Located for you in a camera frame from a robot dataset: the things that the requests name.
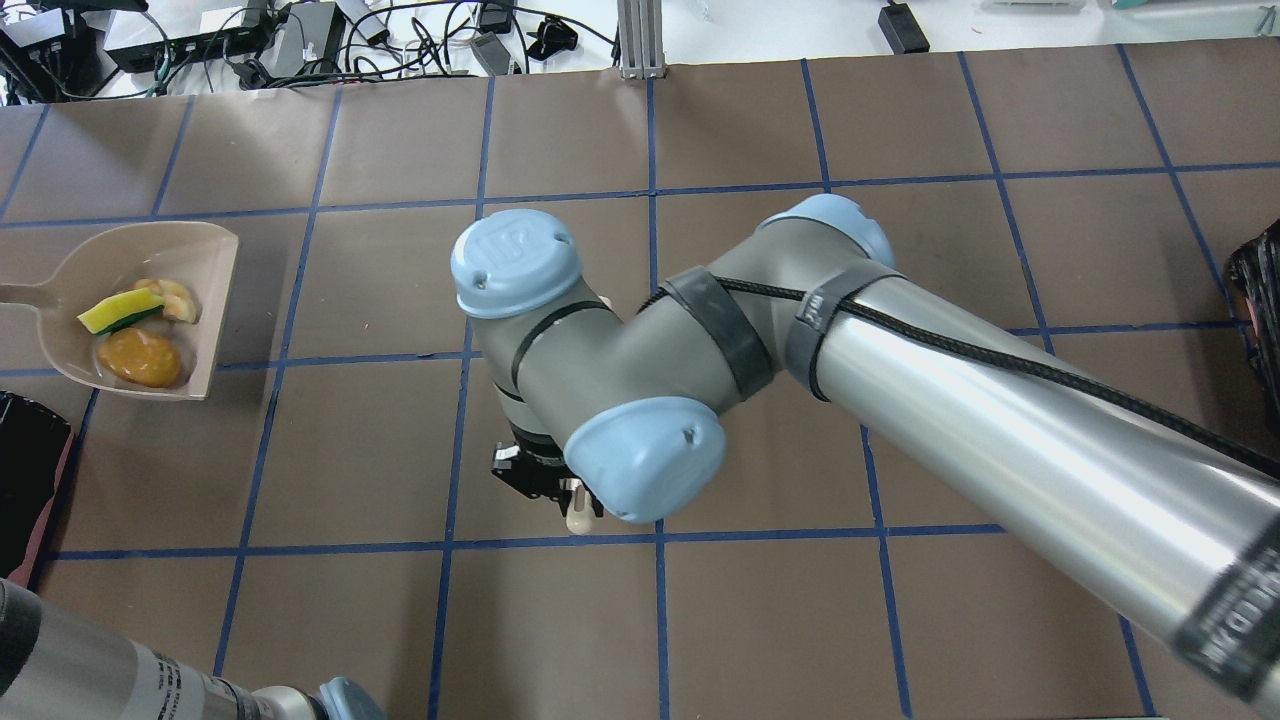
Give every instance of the beige dustpan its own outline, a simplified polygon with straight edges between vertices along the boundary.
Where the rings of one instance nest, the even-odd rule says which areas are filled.
[[[209,223],[138,223],[106,231],[72,251],[41,284],[0,284],[0,302],[35,306],[40,348],[59,373],[91,387],[145,400],[204,400],[218,356],[232,268],[239,238]],[[196,324],[147,318],[178,347],[183,374],[168,388],[148,388],[116,378],[99,365],[93,337],[76,319],[104,297],[141,278],[170,278],[191,290],[200,305]]]

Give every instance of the blue joint cap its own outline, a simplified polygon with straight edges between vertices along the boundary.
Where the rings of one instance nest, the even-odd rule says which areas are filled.
[[[609,512],[653,523],[684,507],[716,475],[724,429],[696,400],[646,397],[573,430],[564,461]]]
[[[829,193],[814,195],[803,200],[795,208],[764,220],[756,229],[776,220],[786,220],[788,218],[815,220],[824,225],[831,225],[847,234],[872,260],[890,268],[895,266],[893,249],[890,247],[888,238],[884,237],[884,231],[881,229],[879,223],[864,215],[863,209],[847,197]]]
[[[347,678],[334,678],[320,685],[320,705],[329,720],[387,720],[374,698]]]
[[[458,306],[472,318],[511,318],[564,295],[582,277],[573,236],[554,215],[502,210],[471,223],[449,258]]]

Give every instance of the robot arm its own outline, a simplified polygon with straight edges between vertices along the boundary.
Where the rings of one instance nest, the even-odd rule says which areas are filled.
[[[838,311],[851,297],[1079,374],[897,274],[856,204],[819,195],[767,219],[627,323],[544,213],[475,223],[451,264],[521,454],[581,478],[618,518],[650,523],[691,501],[726,452],[717,416],[787,369],[1280,719],[1276,480],[1110,402]],[[760,293],[777,287],[805,292]]]

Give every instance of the tiled surface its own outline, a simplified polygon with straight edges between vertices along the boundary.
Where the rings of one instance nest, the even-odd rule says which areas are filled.
[[[51,106],[4,219],[148,215],[187,102],[161,97]]]
[[[509,430],[447,266],[474,218],[539,208],[630,315],[652,279],[831,187],[924,287],[1276,452],[1216,268],[1275,219],[1277,49],[237,94],[186,124],[183,100],[86,104],[35,145],[37,117],[0,111],[0,282],[125,217],[242,240],[205,402],[91,396],[0,309],[0,387],[91,413],[45,592],[250,687],[349,674],[394,717],[1235,716],[788,378],[726,416],[731,459],[687,509],[567,537],[489,474]],[[129,114],[156,129],[120,133]]]

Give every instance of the dustpan handle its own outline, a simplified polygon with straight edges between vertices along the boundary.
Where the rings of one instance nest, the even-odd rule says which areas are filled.
[[[0,304],[15,302],[33,307],[52,307],[56,299],[41,284],[0,284]]]

